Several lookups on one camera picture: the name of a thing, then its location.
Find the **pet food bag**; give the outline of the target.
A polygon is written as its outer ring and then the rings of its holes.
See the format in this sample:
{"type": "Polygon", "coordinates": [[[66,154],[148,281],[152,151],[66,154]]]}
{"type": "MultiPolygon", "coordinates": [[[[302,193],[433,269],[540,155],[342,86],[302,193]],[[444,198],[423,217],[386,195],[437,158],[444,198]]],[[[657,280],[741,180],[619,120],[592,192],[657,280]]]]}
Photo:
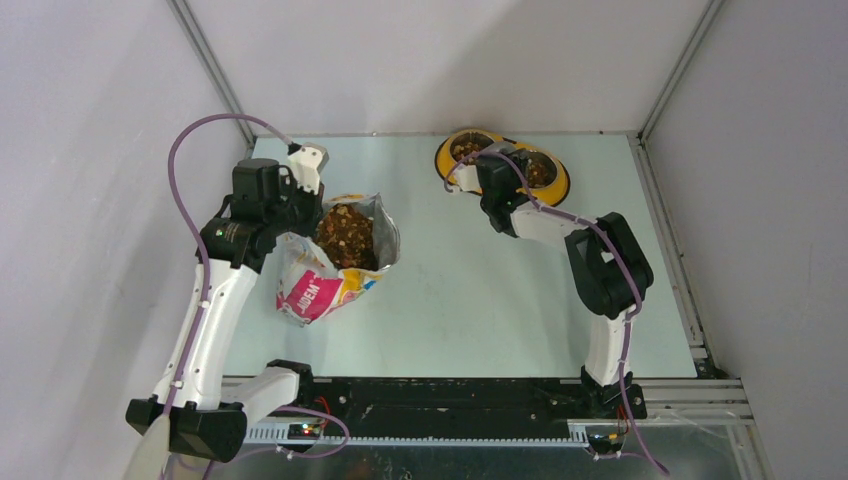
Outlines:
{"type": "Polygon", "coordinates": [[[284,234],[276,309],[301,326],[312,324],[358,299],[381,280],[400,257],[400,232],[380,194],[332,198],[322,205],[322,218],[330,207],[340,203],[351,204],[373,220],[379,268],[376,271],[337,269],[314,243],[314,235],[284,234]]]}

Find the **yellow double pet bowl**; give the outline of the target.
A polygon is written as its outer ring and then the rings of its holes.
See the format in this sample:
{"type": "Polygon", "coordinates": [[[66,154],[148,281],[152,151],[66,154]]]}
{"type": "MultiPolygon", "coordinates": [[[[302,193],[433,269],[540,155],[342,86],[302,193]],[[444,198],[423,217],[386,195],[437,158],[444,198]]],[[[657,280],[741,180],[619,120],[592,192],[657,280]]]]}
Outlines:
{"type": "Polygon", "coordinates": [[[557,157],[540,147],[479,128],[458,130],[439,145],[434,155],[437,174],[444,180],[458,160],[497,142],[506,142],[527,152],[528,159],[520,160],[518,164],[536,198],[551,206],[558,206],[565,200],[571,179],[557,157]]]}

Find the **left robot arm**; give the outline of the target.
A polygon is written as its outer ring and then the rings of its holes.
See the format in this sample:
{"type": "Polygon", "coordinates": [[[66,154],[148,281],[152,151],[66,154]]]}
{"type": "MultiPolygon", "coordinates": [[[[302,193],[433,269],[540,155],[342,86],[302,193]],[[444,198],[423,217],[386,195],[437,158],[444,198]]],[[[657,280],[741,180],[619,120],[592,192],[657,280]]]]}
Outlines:
{"type": "Polygon", "coordinates": [[[285,165],[248,159],[232,171],[232,191],[202,229],[190,304],[162,378],[147,399],[134,399],[126,421],[142,440],[132,465],[163,469],[173,453],[226,463],[247,430],[282,407],[304,416],[316,403],[301,368],[271,361],[239,386],[223,387],[224,363],[265,259],[284,233],[315,227],[321,212],[323,154],[297,153],[285,165]]]}

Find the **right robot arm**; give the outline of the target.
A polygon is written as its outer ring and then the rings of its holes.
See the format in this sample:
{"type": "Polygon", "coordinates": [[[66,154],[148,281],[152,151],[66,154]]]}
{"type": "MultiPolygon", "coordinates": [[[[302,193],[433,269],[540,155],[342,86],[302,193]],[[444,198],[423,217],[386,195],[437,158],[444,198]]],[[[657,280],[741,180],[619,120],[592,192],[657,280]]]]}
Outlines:
{"type": "Polygon", "coordinates": [[[654,274],[627,220],[619,213],[590,218],[558,210],[530,192],[519,151],[479,152],[475,159],[481,209],[495,231],[563,253],[577,295],[595,316],[581,392],[585,411],[606,418],[622,403],[632,380],[633,323],[654,274]]]}

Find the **pet food kibble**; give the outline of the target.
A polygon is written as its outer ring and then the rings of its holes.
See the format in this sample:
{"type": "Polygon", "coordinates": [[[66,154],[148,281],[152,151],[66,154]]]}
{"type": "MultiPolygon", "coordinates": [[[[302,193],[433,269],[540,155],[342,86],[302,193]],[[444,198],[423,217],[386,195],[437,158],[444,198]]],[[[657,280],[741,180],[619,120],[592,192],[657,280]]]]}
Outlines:
{"type": "Polygon", "coordinates": [[[314,243],[337,269],[376,271],[378,259],[374,247],[373,220],[351,204],[330,207],[319,221],[314,243]]]}

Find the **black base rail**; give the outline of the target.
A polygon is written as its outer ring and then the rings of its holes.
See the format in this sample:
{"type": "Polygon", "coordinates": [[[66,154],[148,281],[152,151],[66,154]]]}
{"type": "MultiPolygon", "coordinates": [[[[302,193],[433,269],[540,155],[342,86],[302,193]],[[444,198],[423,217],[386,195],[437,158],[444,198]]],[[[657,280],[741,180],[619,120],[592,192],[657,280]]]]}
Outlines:
{"type": "Polygon", "coordinates": [[[294,406],[342,420],[354,440],[554,440],[579,420],[647,416],[639,385],[626,390],[559,378],[317,378],[294,406]]]}

